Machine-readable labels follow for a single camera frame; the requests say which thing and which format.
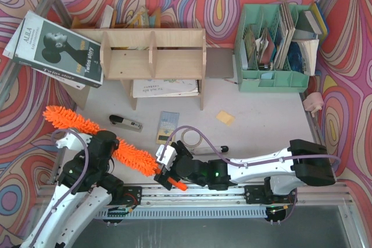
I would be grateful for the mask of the orange microfiber duster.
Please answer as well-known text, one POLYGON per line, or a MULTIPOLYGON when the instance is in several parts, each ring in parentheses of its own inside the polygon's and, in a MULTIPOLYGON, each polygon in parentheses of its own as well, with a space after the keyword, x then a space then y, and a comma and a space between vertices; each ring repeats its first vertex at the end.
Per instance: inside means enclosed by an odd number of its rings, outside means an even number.
MULTIPOLYGON (((56 129, 75 128, 78 132, 92 135, 96 135, 101 130, 97 123, 89 119, 86 120, 83 116, 63 106, 47 106, 43 116, 56 129)), ((160 167, 149 152, 139 150, 121 138, 119 139, 119 148, 114 152, 113 157, 147 177, 160 174, 160 167)))

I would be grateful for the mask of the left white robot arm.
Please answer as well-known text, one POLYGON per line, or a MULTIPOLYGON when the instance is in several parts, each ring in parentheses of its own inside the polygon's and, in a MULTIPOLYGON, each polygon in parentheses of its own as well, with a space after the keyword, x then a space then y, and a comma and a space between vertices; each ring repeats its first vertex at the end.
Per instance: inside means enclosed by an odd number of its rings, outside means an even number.
POLYGON ((21 247, 71 247, 96 214, 124 194, 123 181, 109 173, 119 148, 116 134, 63 132, 53 143, 76 155, 64 164, 46 210, 21 247))

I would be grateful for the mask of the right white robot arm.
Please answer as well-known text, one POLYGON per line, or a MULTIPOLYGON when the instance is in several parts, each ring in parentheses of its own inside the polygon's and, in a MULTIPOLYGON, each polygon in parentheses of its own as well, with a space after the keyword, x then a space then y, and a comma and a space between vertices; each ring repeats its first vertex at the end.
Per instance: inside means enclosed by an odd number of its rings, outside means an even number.
POLYGON ((175 186, 184 191, 186 187, 180 181, 188 181, 212 191, 226 191, 253 179, 264 179, 270 193, 285 196, 304 185, 335 184, 331 159, 325 146, 294 139, 289 147, 264 156, 201 161, 178 141, 158 148, 156 161, 160 167, 154 180, 167 190, 175 186))

